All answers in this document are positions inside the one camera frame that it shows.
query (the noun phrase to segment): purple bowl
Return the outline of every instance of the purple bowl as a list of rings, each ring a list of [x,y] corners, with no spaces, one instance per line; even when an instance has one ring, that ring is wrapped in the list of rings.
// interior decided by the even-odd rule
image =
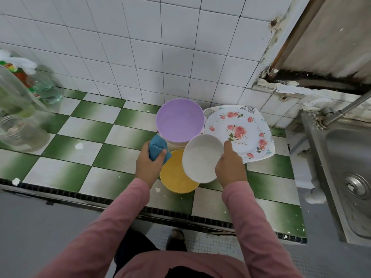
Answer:
[[[196,102],[176,98],[159,109],[156,126],[163,138],[171,142],[187,142],[201,133],[204,119],[204,112]]]

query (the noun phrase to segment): blue cloth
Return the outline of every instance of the blue cloth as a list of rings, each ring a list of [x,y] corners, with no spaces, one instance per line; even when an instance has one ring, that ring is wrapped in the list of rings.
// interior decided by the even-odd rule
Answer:
[[[155,135],[149,145],[149,154],[152,161],[156,160],[162,149],[167,150],[167,142],[161,136]],[[170,159],[171,153],[167,151],[163,165]]]

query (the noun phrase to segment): checkered countertop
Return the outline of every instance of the checkered countertop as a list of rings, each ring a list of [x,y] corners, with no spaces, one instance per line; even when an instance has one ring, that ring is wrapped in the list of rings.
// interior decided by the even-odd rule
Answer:
[[[56,114],[46,127],[51,135],[44,148],[20,153],[0,144],[0,178],[115,199],[134,178],[143,143],[156,135],[160,107],[63,91],[65,98],[53,106]],[[276,154],[248,163],[248,181],[276,232],[306,238],[285,132],[271,132]],[[150,192],[149,207],[231,222],[217,181],[176,194],[157,180]]]

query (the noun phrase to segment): hand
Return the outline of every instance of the hand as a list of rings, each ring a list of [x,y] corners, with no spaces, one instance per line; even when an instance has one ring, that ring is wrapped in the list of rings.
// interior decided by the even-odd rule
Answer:
[[[224,154],[216,164],[215,173],[223,188],[232,182],[248,180],[242,158],[233,151],[229,140],[224,143]]]
[[[163,149],[157,156],[156,160],[151,161],[148,153],[148,146],[150,142],[143,144],[142,150],[137,159],[137,166],[135,168],[135,177],[140,178],[148,184],[150,189],[155,183],[166,157],[166,149]]]

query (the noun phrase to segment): stainless steel sink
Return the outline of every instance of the stainless steel sink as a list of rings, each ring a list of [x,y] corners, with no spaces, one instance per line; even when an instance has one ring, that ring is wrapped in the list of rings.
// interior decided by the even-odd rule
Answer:
[[[371,246],[371,124],[340,119],[323,130],[313,113],[300,116],[340,240]]]

